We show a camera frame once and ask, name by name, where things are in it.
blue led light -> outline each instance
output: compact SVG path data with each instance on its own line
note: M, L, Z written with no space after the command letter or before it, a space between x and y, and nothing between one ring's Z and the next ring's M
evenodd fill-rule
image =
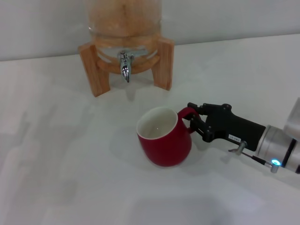
M272 163L275 165L281 165L281 163L277 159L273 159Z

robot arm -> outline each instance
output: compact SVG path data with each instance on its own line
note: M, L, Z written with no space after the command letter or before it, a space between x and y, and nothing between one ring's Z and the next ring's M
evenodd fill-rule
M189 103L188 107L195 109L199 115L207 116L205 122L200 116L186 117L191 129L200 134L205 142L225 139L239 145L238 149L230 151L270 167L272 173L276 173L279 166L300 173L300 143L297 141L300 140L300 98L284 130L240 118L232 113L232 107L228 104L203 104L198 107ZM255 155L244 153L245 148L255 152Z

mug rim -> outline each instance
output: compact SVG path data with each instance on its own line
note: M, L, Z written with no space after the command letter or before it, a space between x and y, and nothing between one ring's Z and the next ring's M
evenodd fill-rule
M156 137L156 138L147 138L147 137L142 136L142 135L138 132L139 124L145 119L145 117L146 117L147 114L150 114L152 111L157 110L157 109L167 109L167 110L171 110L171 111L175 114L175 116L176 116L176 122L175 122L174 126L170 129L169 132L167 132L166 134L164 134L164 135L162 135L162 136ZM178 123L178 114L177 114L177 112L176 112L175 110L169 108L169 107L166 107L166 106L160 106L160 107L155 107L155 108L150 109L149 111L147 111L147 112L146 112L146 113L138 120L135 129L136 129L137 135L139 135L142 139L146 139L146 140L157 140L157 139L160 139L160 138L163 138L163 137L169 135L169 134L174 130L174 128L176 127L177 123Z

mug handle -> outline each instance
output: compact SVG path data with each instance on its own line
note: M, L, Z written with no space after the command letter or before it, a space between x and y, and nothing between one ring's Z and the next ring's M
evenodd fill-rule
M178 119L182 120L184 117L186 117L187 115L189 115L191 113L195 114L196 116L199 116L199 114L196 112L195 109L186 107L178 113ZM190 127L187 127L187 131L189 134L194 132Z

white table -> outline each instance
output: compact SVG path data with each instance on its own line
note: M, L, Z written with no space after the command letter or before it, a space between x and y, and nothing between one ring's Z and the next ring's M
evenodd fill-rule
M151 73L90 92L78 55L0 63L1 225L298 224L300 176L193 134L184 163L158 168L135 124L149 109L229 103L282 128L300 96L300 35L181 45L173 88Z

